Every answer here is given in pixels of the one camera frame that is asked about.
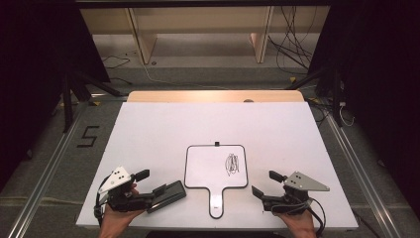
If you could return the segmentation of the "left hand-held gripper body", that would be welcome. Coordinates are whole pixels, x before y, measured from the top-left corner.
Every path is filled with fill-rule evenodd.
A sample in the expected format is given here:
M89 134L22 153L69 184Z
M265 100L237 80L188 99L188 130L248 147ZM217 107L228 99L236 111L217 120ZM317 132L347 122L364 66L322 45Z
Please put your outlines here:
M98 188L98 203L107 203L114 211L120 212L149 209L155 196L153 193L132 193L134 175L117 167Z

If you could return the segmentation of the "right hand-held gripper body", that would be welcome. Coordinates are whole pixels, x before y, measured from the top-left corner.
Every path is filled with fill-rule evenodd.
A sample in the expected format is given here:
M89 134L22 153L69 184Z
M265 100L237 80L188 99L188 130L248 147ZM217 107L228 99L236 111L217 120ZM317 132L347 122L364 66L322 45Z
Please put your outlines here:
M330 190L325 184L300 172L294 172L282 183L283 196L263 196L262 206L265 211L299 214L310 207L311 197L308 194L309 191Z

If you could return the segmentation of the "black whiteboard eraser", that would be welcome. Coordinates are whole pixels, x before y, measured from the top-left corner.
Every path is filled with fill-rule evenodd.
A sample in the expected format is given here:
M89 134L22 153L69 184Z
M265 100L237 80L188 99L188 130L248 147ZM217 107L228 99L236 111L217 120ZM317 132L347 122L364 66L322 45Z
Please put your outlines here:
M167 184L165 194L153 199L147 213L153 213L185 197L186 191L180 180Z

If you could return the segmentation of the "small whiteboard with handle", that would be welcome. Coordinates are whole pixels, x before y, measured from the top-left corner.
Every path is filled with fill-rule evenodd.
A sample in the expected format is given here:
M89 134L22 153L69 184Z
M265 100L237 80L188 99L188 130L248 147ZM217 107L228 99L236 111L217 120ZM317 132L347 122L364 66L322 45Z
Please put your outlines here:
M246 150L242 145L194 145L186 152L184 185L209 192L209 215L224 214L224 190L249 183Z

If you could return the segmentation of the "person's right hand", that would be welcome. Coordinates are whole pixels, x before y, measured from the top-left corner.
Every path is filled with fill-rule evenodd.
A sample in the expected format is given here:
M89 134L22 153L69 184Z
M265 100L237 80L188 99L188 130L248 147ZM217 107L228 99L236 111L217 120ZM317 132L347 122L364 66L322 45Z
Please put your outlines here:
M276 213L288 227L294 238L317 238L312 214L305 209L299 214Z

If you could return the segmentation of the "white table cover sheet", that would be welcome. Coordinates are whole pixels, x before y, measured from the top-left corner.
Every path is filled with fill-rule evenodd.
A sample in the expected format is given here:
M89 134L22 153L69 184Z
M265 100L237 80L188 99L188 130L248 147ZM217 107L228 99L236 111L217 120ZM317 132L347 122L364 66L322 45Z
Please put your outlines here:
M224 192L224 214L209 214L207 190L189 189L185 198L152 214L144 213L133 226L151 230L278 230L281 220L263 209L253 196L283 192L269 178L301 172L325 184L315 191L313 209L327 218L330 230L358 224L333 168L310 108L305 102L240 103L125 103L119 112L102 161L91 184L77 225L93 228L93 206L99 184L119 166L134 174L150 170L139 184L142 192L183 179L187 149L195 145L241 145L245 149L249 185Z

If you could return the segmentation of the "black tripod stand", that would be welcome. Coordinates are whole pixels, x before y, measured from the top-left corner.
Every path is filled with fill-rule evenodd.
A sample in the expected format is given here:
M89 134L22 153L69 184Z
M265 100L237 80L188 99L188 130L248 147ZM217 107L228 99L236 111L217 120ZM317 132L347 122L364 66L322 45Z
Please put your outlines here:
M92 84L93 86L102 89L109 94L122 97L123 93L106 85L105 83L95 79L94 77L82 71L68 72L64 75L62 86L62 102L64 107L64 128L63 132L67 133L73 124L73 110L71 102L71 93L81 102L87 102L92 97L92 94L87 89L86 85Z
M335 122L339 127L343 126L340 116L340 102L341 102L341 75L340 72L334 67L321 67L303 77L301 80L292 83L286 87L286 90L297 90L303 85L318 79L315 88L315 94L320 97L327 97L330 95L332 101L332 114Z

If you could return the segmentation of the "wooden table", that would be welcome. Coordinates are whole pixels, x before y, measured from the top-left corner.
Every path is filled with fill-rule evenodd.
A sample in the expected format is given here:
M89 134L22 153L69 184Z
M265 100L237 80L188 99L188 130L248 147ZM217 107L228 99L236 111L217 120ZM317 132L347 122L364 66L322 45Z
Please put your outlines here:
M303 102L298 90L146 90L133 91L128 102Z

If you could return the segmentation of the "dark curtain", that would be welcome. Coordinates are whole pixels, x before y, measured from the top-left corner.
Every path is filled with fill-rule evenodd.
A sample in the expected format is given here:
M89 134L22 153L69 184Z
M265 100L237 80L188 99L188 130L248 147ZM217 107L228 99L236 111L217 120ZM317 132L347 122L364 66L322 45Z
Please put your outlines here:
M350 110L420 218L420 0L327 0L312 71L340 70Z
M0 191L73 71L109 80L76 0L0 0Z

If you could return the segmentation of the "light wooden desk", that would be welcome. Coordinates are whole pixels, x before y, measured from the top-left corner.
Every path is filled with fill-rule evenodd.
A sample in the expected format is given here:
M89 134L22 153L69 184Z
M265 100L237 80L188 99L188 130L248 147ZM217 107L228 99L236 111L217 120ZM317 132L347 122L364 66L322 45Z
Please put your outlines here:
M328 6L180 7L83 9L92 35L130 35L141 63L148 63L159 34L247 34L262 63L270 33L319 33Z

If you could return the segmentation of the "metal floor rail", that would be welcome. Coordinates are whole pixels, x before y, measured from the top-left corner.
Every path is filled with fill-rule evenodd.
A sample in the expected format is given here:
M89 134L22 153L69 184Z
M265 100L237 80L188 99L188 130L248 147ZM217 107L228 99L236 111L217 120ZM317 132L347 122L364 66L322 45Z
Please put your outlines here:
M70 124L67 131L59 138L58 144L55 147L46 168L38 179L30 196L26 199L23 208L8 232L7 238L24 238L87 106L87 102L81 102L76 106L73 122Z
M385 206L385 203L383 202L378 192L375 190L373 183L368 176L368 173L360 162L359 157L344 130L337 125L331 115L327 116L327 121L336 137L336 140L340 144L340 147L345 154L345 158L348 161L348 164L352 169L365 198L367 199L367 203L369 204L369 207L374 217L376 218L384 234L384 237L402 238L401 233L391 216L391 213Z

